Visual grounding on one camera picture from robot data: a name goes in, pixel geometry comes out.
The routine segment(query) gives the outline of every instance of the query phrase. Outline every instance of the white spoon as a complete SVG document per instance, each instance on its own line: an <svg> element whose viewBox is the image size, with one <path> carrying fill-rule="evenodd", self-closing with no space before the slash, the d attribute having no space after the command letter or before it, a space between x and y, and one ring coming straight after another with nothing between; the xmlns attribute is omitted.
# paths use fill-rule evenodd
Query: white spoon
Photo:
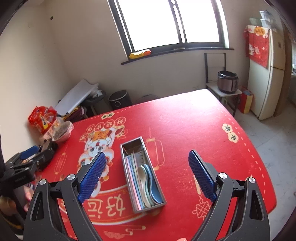
<svg viewBox="0 0 296 241"><path fill-rule="evenodd" d="M140 182L141 182L141 195L142 195L143 202L146 207L151 207L151 204L148 201L148 197L145 191L145 183L147 180L147 176L143 166L138 167L138 177L140 178Z"/></svg>

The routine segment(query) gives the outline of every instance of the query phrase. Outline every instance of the blue gripper pad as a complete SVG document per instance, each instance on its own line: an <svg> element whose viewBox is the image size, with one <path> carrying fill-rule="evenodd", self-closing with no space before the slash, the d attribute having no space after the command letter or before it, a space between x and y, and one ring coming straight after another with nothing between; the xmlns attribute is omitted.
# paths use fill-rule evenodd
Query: blue gripper pad
<svg viewBox="0 0 296 241"><path fill-rule="evenodd" d="M189 152L188 162L203 194L214 202L217 199L215 182L193 151Z"/></svg>
<svg viewBox="0 0 296 241"><path fill-rule="evenodd" d="M94 164L88 170L87 174L84 176L83 180L80 182L80 192L77 197L78 201L82 204L85 199L89 199L98 179L101 177L106 164L106 156L104 153L101 153L94 161Z"/></svg>
<svg viewBox="0 0 296 241"><path fill-rule="evenodd" d="M32 146L28 150L25 150L21 153L20 159L25 160L25 159L29 158L30 156L33 156L34 154L38 153L38 151L39 151L38 146Z"/></svg>

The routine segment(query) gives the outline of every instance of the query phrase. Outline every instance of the red tablecloth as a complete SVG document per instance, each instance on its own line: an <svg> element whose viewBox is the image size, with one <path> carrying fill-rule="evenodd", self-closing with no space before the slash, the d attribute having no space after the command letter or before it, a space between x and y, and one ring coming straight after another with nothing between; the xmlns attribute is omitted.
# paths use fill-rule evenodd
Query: red tablecloth
<svg viewBox="0 0 296 241"><path fill-rule="evenodd" d="M233 179L253 176L267 211L276 206L272 183L256 149L208 90L137 104L82 120L74 127L38 180L53 182L77 173L79 164L92 155L92 148L103 150L108 167L93 197L83 204L103 240L176 241L193 237L211 202L200 191L188 165L192 149ZM134 214L119 145L139 136L145 141L167 204L149 213ZM75 237L61 200L59 205L68 234ZM232 202L219 237L227 232L234 205Z"/></svg>

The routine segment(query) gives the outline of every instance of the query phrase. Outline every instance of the red cloth cover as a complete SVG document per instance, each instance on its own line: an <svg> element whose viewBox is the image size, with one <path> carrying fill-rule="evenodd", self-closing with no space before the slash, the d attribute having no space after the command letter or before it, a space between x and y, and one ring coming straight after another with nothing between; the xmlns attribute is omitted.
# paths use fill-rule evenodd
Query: red cloth cover
<svg viewBox="0 0 296 241"><path fill-rule="evenodd" d="M269 55L268 29L248 25L244 37L246 39L246 56L266 68Z"/></svg>

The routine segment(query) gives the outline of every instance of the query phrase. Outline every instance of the food container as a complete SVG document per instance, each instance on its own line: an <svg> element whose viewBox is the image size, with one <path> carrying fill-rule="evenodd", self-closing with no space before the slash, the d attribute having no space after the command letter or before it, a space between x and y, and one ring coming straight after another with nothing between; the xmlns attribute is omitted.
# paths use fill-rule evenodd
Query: food container
<svg viewBox="0 0 296 241"><path fill-rule="evenodd" d="M48 131L40 138L41 142L44 143L44 141L51 139L54 133L58 130L59 126L63 123L63 118L57 117Z"/></svg>
<svg viewBox="0 0 296 241"><path fill-rule="evenodd" d="M71 121L66 121L61 124L58 130L54 133L52 140L56 143L65 142L71 135L74 126Z"/></svg>
<svg viewBox="0 0 296 241"><path fill-rule="evenodd" d="M131 198L131 203L132 203L134 213L141 213L141 212L145 212L145 211L148 211L148 210L152 210L152 209L164 206L166 204L166 200L165 200L165 197L164 197L163 192L161 190L158 179L156 177L153 166L151 164L151 160L150 160L150 158L148 156L148 152L147 152L147 149L145 147L145 144L144 144L144 141L143 141L142 137L138 137L136 139L133 139L131 141L128 141L128 142L125 142L125 143L121 144L120 145L120 150L121 150L121 155L122 155L122 162L123 162L124 172L125 172L125 176L126 176L126 182L127 182L128 191L129 191L129 195L130 195L130 198ZM138 154L138 155L143 155L142 162L147 164L150 167L150 170L152 172L154 181L156 183L157 189L159 191L159 194L160 194L160 196L162 198L163 203L156 204L156 205L154 205L152 207L144 207L143 209L138 208L139 205L137 204L137 200L136 200L136 197L135 197L135 195L137 195L136 190L135 190L135 183L133 182L133 177L131 177L130 172L129 172L130 166L129 166L129 164L127 164L127 162L125 160L125 158L127 156L131 155L132 153Z"/></svg>

